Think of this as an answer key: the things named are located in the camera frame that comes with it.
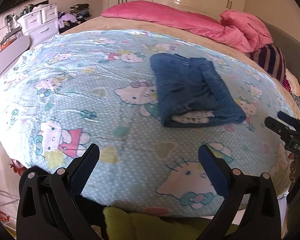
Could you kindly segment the right hand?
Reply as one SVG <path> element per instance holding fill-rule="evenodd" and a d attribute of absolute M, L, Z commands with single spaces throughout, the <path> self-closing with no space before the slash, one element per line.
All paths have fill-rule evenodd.
<path fill-rule="evenodd" d="M 290 164 L 290 181 L 295 183 L 298 178 L 298 172 L 300 172 L 300 157 L 298 157 L 295 153 L 290 152 L 288 155 L 288 159 L 291 160 Z"/>

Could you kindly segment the green right sleeve forearm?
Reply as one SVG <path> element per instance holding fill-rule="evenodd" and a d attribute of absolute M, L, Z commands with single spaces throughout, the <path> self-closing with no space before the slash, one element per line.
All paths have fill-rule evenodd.
<path fill-rule="evenodd" d="M 207 218 L 172 218 L 128 213 L 105 207 L 108 239 L 197 239 L 211 222 Z"/>

